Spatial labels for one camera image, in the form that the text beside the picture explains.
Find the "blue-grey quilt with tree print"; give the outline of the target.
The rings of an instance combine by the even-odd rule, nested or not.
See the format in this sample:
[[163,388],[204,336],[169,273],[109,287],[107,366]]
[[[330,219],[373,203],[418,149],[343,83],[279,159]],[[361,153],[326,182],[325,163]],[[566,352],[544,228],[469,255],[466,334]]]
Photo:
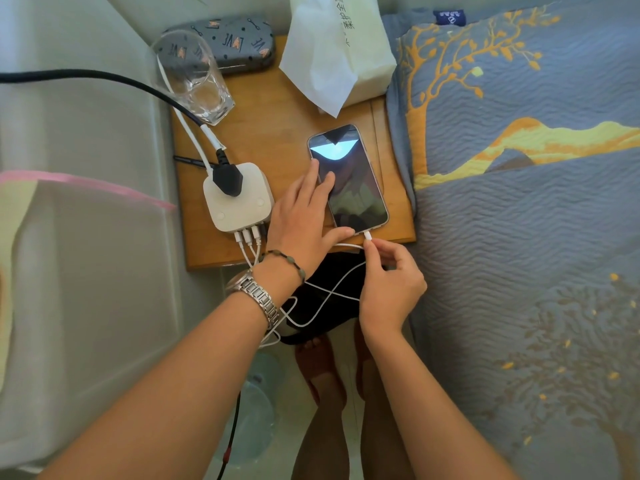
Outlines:
[[528,480],[640,480],[640,0],[384,15],[415,350]]

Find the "clear drinking glass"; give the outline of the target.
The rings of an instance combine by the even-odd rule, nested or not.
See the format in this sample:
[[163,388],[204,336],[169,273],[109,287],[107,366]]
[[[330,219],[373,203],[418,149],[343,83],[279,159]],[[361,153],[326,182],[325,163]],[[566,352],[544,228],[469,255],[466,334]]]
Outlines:
[[158,90],[212,126],[234,108],[211,48],[196,31],[165,31],[150,48]]

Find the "person's right hand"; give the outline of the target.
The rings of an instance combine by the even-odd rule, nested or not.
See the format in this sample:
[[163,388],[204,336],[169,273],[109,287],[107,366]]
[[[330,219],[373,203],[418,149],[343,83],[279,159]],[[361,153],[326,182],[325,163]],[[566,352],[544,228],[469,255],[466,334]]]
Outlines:
[[404,245],[381,239],[380,277],[362,288],[359,322],[370,347],[401,335],[403,324],[428,286],[423,273]]

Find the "clear plastic water bottle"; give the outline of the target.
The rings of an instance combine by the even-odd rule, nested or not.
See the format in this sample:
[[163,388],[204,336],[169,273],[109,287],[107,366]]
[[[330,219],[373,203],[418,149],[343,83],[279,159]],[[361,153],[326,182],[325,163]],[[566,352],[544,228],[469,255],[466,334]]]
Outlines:
[[275,435],[276,396],[283,379],[284,370],[276,357],[264,352],[255,355],[241,391],[231,464],[254,462],[269,448]]

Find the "person's left leg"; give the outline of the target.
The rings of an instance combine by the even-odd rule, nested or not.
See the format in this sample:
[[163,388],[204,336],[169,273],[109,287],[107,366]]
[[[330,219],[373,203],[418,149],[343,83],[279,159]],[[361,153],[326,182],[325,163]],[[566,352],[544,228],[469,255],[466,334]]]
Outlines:
[[320,335],[297,345],[294,357],[317,409],[300,445],[291,480],[349,480],[342,423],[348,396],[332,343],[327,335]]

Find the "silver smartphone with dark screen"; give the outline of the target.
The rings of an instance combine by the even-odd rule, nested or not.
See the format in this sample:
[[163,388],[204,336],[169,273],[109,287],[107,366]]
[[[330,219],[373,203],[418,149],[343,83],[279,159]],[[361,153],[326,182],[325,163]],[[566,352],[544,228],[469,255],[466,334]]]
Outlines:
[[337,227],[350,227],[359,234],[388,222],[382,190],[355,125],[313,135],[307,147],[319,163],[319,180],[324,181],[329,172],[334,174],[328,206]]

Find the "grey patterned glasses case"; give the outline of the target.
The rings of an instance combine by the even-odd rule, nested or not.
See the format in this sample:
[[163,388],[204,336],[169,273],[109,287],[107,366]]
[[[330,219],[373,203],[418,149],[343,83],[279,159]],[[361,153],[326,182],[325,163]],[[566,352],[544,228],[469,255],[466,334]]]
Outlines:
[[261,71],[273,65],[274,33],[261,16],[209,17],[171,26],[163,31],[190,31],[211,50],[223,75]]

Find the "black cloth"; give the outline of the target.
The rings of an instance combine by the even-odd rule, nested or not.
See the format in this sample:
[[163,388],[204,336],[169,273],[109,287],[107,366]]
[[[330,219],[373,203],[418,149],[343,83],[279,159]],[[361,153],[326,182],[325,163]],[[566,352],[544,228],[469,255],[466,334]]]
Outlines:
[[363,250],[330,253],[285,303],[289,319],[278,328],[281,343],[299,345],[357,318],[364,279]]

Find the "white cube power strip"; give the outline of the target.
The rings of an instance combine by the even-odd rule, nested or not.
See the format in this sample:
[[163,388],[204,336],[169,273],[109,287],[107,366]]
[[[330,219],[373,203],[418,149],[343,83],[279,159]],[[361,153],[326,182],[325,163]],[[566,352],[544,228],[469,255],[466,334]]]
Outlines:
[[268,222],[275,203],[264,172],[251,162],[236,165],[243,176],[241,192],[229,196],[216,185],[212,177],[203,183],[205,202],[215,227],[235,233]]

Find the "silver metal wristwatch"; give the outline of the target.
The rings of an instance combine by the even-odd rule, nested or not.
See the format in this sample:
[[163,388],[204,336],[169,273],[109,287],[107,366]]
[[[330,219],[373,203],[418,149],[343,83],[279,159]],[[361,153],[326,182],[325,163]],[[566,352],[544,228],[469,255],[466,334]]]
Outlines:
[[277,327],[280,308],[276,306],[271,295],[255,281],[252,269],[247,269],[237,274],[227,283],[225,288],[226,295],[235,292],[242,292],[248,295],[258,304],[268,323],[267,332],[271,332]]

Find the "person's left hand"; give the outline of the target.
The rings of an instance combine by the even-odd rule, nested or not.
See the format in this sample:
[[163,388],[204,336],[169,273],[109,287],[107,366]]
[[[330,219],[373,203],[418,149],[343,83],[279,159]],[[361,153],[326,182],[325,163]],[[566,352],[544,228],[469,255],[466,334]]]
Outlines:
[[322,251],[321,238],[327,233],[324,218],[335,176],[330,171],[320,182],[318,167],[316,190],[311,198],[298,197],[302,177],[286,190],[273,208],[268,249],[291,257],[304,271],[305,278],[309,278],[329,252]]

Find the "wooden bedside table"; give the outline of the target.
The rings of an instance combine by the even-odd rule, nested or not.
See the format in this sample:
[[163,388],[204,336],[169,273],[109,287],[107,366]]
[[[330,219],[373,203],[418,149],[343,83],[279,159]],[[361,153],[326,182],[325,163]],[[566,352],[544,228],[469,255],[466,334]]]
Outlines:
[[[388,209],[388,223],[375,229],[372,236],[414,242],[413,211],[392,147],[385,97],[349,106],[336,119],[321,114],[278,68],[285,43],[285,36],[276,37],[276,60],[267,70],[226,77],[236,105],[213,132],[227,146],[229,161],[252,162],[260,167],[277,200],[306,173],[308,138],[352,123],[363,138]],[[205,170],[174,164],[187,270],[244,262],[233,235],[218,231],[212,223],[202,188]]]

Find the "person's left forearm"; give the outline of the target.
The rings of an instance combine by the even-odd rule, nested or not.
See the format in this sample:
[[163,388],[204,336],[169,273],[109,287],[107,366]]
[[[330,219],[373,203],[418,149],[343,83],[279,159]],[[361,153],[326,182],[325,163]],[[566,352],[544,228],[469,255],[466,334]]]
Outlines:
[[266,328],[232,293],[38,480],[202,480]]

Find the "white tissue pack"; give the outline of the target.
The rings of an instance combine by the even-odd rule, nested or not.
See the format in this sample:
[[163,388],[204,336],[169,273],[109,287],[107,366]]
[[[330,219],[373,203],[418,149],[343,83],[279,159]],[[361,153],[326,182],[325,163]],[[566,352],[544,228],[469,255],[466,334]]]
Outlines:
[[309,101],[338,117],[384,95],[396,69],[377,0],[290,0],[279,65]]

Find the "person's right leg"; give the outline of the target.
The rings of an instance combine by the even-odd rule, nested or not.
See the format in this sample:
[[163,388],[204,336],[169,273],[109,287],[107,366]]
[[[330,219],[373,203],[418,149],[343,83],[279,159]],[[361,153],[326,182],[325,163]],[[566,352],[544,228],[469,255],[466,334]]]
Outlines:
[[354,326],[356,389],[364,401],[360,455],[364,480],[415,480],[379,370],[360,322]]

